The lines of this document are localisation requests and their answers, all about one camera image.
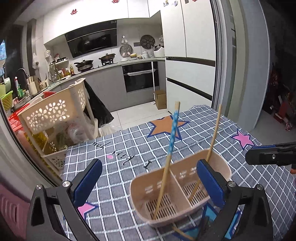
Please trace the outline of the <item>black kitchen faucet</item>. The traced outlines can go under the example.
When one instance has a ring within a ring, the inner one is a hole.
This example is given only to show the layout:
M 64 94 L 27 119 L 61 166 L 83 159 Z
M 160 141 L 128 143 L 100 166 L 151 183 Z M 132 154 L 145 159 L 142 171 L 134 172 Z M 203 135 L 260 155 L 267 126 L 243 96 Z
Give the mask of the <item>black kitchen faucet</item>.
M 28 90 L 28 81 L 29 75 L 26 73 L 24 68 L 19 68 L 16 71 L 16 77 L 18 78 L 18 83 L 22 90 Z

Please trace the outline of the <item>plain bamboo chopstick in holder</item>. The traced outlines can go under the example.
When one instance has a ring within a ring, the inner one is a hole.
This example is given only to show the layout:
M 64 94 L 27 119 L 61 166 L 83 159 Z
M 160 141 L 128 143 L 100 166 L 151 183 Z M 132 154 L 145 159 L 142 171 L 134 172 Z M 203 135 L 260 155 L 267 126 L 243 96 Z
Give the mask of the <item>plain bamboo chopstick in holder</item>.
M 213 133 L 211 145 L 210 145 L 210 148 L 208 149 L 208 153 L 207 153 L 207 157 L 206 157 L 206 161 L 207 162 L 209 162 L 210 157 L 212 155 L 213 146 L 214 146 L 215 139 L 216 139 L 217 132 L 218 132 L 218 127 L 219 127 L 219 121 L 220 121 L 221 112 L 222 112 L 222 104 L 219 104 L 216 125 L 215 125 L 215 129 L 214 129 L 214 133 Z M 197 192 L 200 184 L 201 184 L 201 180 L 200 180 L 200 178 L 198 178 L 197 183 L 195 184 L 194 189 L 192 190 L 192 192 L 191 192 L 191 194 L 189 196 L 189 202 L 191 202 L 191 200 L 194 197 L 195 193 Z

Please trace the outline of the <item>grey checkered star tablecloth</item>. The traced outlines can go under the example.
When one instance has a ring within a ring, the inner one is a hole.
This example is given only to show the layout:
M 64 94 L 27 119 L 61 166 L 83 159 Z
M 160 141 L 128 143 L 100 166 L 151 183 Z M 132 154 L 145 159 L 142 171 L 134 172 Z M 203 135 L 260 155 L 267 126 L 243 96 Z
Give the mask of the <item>grey checkered star tablecloth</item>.
M 179 113 L 177 137 L 161 205 L 157 205 L 172 116 L 88 140 L 67 149 L 62 179 L 72 181 L 93 159 L 102 173 L 81 215 L 99 240 L 180 240 L 173 226 L 194 231 L 209 191 L 198 183 L 196 164 L 209 159 L 212 168 L 238 186 L 262 185 L 281 240 L 295 218 L 295 177 L 277 165 L 250 165 L 245 155 L 260 145 L 285 143 L 287 131 L 261 141 L 207 105 Z

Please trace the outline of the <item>beige plastic utensil holder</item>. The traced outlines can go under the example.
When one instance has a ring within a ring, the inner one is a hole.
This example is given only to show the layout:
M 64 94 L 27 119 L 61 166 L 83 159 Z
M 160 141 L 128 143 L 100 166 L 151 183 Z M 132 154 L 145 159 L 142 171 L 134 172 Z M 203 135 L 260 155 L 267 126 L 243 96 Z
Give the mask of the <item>beige plastic utensil holder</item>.
M 179 221 L 200 209 L 209 199 L 206 189 L 199 185 L 189 202 L 198 180 L 196 164 L 207 157 L 208 150 L 200 150 L 170 165 L 165 191 L 156 219 L 152 219 L 158 200 L 164 168 L 141 174 L 130 184 L 130 199 L 138 217 L 151 227 L 161 227 Z

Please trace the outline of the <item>red plastic crate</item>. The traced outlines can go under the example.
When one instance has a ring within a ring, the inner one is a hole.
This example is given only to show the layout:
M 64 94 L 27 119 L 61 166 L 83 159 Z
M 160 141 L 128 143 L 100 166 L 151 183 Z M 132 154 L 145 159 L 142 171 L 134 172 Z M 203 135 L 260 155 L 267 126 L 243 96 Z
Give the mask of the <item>red plastic crate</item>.
M 31 102 L 27 101 L 24 105 L 22 105 L 19 109 L 17 109 L 13 114 L 11 114 L 8 117 L 8 120 L 9 120 L 9 123 L 10 123 L 11 128 L 13 129 L 13 131 L 15 133 L 17 133 L 19 130 L 21 130 L 23 128 L 23 126 L 22 126 L 22 124 L 21 124 L 21 122 L 19 120 L 19 117 L 18 117 L 19 113 L 21 113 L 23 110 L 25 110 L 30 104 L 31 105 L 36 104 L 37 102 L 45 99 L 46 97 L 49 97 L 49 96 L 55 94 L 55 93 L 56 93 L 55 91 L 45 91 L 45 92 L 43 92 L 42 97 L 35 98 Z

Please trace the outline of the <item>beige flower-cutout storage cart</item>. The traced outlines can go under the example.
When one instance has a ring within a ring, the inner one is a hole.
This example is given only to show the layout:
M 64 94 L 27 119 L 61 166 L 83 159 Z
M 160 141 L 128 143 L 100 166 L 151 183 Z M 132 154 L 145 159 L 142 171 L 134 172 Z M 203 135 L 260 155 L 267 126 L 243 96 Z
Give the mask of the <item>beige flower-cutout storage cart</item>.
M 18 118 L 30 141 L 51 167 L 63 170 L 67 148 L 59 149 L 56 136 L 60 128 L 73 124 L 82 129 L 87 140 L 98 137 L 98 120 L 94 117 L 85 78 L 80 78 L 64 90 L 29 104 Z

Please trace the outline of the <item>blue patterned bamboo chopstick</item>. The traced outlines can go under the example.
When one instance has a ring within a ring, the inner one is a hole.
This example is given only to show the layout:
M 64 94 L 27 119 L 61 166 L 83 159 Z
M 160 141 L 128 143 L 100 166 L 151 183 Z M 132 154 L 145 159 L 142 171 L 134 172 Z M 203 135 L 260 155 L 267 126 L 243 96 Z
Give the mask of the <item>blue patterned bamboo chopstick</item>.
M 167 178 L 168 178 L 168 173 L 169 173 L 169 170 L 170 170 L 171 156 L 172 156 L 172 153 L 173 153 L 174 143 L 175 143 L 175 138 L 176 138 L 176 132 L 177 132 L 177 126 L 178 126 L 178 117 L 179 117 L 179 111 L 180 111 L 180 104 L 181 103 L 179 101 L 175 102 L 175 111 L 174 111 L 173 121 L 172 121 L 172 125 L 171 125 L 171 135 L 170 135 L 169 149 L 168 149 L 168 153 L 167 153 L 167 156 L 166 156 L 166 163 L 165 163 L 165 168 L 164 168 L 164 172 L 163 172 L 161 187 L 160 187 L 160 190 L 159 190 L 156 209 L 154 211 L 154 216 L 153 216 L 152 219 L 157 218 L 158 211 L 159 211 L 159 208 L 160 208 L 160 204 L 161 204 L 161 201 L 162 201 L 162 197 L 163 197 L 163 194 L 164 194 L 164 191 L 165 191 L 165 186 L 166 186 L 166 182 L 167 182 Z

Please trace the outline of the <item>green plastic basket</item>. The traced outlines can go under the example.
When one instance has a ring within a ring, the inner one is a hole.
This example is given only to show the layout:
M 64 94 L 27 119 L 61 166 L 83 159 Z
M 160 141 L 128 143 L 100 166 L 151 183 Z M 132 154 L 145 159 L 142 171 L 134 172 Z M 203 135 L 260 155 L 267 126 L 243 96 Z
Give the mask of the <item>green plastic basket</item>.
M 1 102 L 3 104 L 3 108 L 5 111 L 8 111 L 9 109 L 11 109 L 13 104 L 13 91 L 11 90 L 10 92 L 3 95 L 1 97 Z

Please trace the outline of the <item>dish soap bottle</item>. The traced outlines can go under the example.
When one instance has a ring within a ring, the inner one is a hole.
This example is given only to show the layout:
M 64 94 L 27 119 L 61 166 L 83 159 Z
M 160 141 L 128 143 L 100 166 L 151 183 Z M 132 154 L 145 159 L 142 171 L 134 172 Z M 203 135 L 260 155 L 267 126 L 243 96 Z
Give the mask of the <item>dish soap bottle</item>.
M 21 89 L 21 86 L 19 85 L 18 78 L 15 76 L 15 86 L 18 93 L 18 99 L 23 98 L 23 90 Z

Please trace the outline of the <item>cardboard box on floor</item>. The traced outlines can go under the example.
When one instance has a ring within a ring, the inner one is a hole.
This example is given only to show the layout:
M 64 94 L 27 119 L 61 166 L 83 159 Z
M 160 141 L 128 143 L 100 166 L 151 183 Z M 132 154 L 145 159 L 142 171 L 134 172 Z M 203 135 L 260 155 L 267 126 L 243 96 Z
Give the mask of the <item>cardboard box on floor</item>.
M 167 108 L 167 95 L 165 90 L 155 91 L 155 103 L 158 110 Z

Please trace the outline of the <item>white refrigerator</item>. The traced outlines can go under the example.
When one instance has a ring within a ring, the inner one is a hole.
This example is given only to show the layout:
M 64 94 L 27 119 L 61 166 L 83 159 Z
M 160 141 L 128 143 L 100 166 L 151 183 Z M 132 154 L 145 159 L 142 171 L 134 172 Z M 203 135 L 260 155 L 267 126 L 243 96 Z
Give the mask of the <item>white refrigerator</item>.
M 161 19 L 165 48 L 166 102 L 185 111 L 211 106 L 215 90 L 216 38 L 209 0 L 163 1 Z

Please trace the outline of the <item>black wok on stove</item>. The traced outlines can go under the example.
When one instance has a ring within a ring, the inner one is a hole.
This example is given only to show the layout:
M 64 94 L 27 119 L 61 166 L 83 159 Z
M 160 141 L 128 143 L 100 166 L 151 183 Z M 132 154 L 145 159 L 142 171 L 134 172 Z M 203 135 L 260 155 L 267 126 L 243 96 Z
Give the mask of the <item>black wok on stove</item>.
M 74 65 L 79 72 L 87 71 L 93 68 L 93 60 L 83 60 L 81 62 L 75 62 Z

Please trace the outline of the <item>black built-in oven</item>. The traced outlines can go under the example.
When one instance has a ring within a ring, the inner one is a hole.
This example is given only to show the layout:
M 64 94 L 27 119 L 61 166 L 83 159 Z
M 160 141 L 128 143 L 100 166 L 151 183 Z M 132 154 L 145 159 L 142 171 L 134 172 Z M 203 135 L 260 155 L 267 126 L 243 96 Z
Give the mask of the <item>black built-in oven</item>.
M 126 92 L 159 86 L 158 63 L 144 62 L 122 66 Z

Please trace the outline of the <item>black pot with lid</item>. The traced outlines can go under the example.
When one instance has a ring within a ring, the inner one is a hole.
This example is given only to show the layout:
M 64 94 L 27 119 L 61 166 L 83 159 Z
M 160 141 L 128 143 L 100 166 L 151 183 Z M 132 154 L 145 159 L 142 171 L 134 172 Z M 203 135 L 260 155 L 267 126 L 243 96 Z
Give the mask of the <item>black pot with lid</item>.
M 102 63 L 102 66 L 113 64 L 113 60 L 115 58 L 116 54 L 111 53 L 111 54 L 105 54 L 104 56 L 100 57 L 99 60 Z

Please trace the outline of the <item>black range hood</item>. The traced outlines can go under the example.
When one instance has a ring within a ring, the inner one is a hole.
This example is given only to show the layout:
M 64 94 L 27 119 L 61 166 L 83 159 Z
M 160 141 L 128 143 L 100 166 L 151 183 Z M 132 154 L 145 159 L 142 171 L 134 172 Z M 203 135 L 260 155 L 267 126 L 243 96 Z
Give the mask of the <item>black range hood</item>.
M 84 26 L 65 34 L 73 58 L 117 46 L 117 20 Z

